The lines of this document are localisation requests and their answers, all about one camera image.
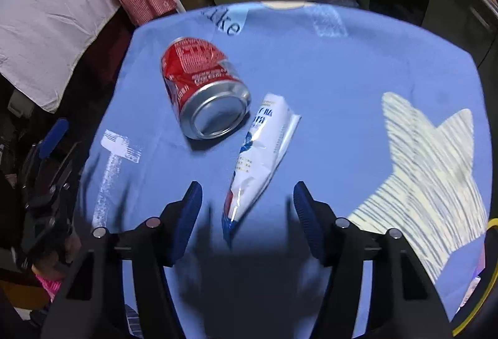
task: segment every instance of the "white cloth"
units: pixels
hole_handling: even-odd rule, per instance
[[[74,67],[117,0],[0,0],[0,73],[55,112]]]

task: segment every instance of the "blue tablecloth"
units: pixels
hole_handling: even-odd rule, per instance
[[[160,57],[178,37],[206,39],[228,56],[252,93],[251,115],[269,92],[302,115],[232,249],[222,237],[222,208],[249,123],[221,141],[183,137],[160,71]],[[119,152],[125,144],[129,150]],[[438,158],[438,146],[446,147],[447,158]],[[406,200],[392,199],[408,214],[398,215],[402,229],[411,206],[425,209],[415,223],[422,227],[434,224],[434,211],[442,208],[437,217],[455,216],[454,204],[484,215],[484,221],[477,215],[454,221],[452,244],[448,226],[428,232],[448,252],[427,249],[424,265],[452,317],[475,272],[491,197],[490,132],[470,55],[421,28],[362,10],[227,5],[136,30],[83,172],[79,209],[94,226],[133,229],[198,181],[204,200],[195,229],[185,256],[166,270],[187,338],[305,339],[330,270],[309,253],[293,186],[305,181],[338,216],[353,213],[368,224],[365,217],[390,202],[403,175]],[[389,180],[394,185],[386,187]],[[438,184],[447,197],[432,190]],[[134,307],[131,268],[124,269],[126,302]],[[365,329],[370,277],[367,264],[355,335]]]

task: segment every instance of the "white star print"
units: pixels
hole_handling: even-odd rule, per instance
[[[349,219],[364,230],[403,231],[432,281],[451,253],[486,231],[487,214],[472,177],[472,113],[439,127],[401,96],[383,95],[393,172]]]

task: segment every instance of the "drawer handle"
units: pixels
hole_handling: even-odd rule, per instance
[[[491,26],[487,24],[486,20],[479,14],[479,12],[476,11],[474,7],[469,7],[469,10],[472,15],[479,21],[479,23],[486,29],[488,32],[491,33]]]

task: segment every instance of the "toothpaste tube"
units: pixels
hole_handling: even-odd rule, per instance
[[[300,118],[282,96],[267,94],[263,99],[241,148],[225,200],[222,227],[228,243],[238,221],[270,183]]]

